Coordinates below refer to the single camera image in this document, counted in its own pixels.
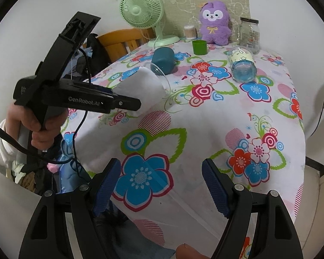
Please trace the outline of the person's left hand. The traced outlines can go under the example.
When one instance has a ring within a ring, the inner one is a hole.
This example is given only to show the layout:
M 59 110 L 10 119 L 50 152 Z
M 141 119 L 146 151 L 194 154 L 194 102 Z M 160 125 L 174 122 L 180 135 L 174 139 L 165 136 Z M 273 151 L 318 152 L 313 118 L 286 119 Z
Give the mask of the person's left hand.
M 23 106 L 11 104 L 7 111 L 5 124 L 6 133 L 14 139 L 18 139 L 20 126 L 23 125 L 32 131 L 31 145 L 39 150 L 48 150 L 54 143 L 54 139 L 60 134 L 61 126 L 68 117 L 68 109 L 62 114 L 49 118 L 45 123 L 45 129 L 33 114 Z

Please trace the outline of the person's right hand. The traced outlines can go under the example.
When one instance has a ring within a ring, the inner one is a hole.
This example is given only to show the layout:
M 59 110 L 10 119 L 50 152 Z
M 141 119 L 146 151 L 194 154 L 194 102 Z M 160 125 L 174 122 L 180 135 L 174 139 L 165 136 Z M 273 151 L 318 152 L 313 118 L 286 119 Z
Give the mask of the person's right hand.
M 177 247 L 175 257 L 176 259 L 209 259 L 209 257 L 185 243 Z

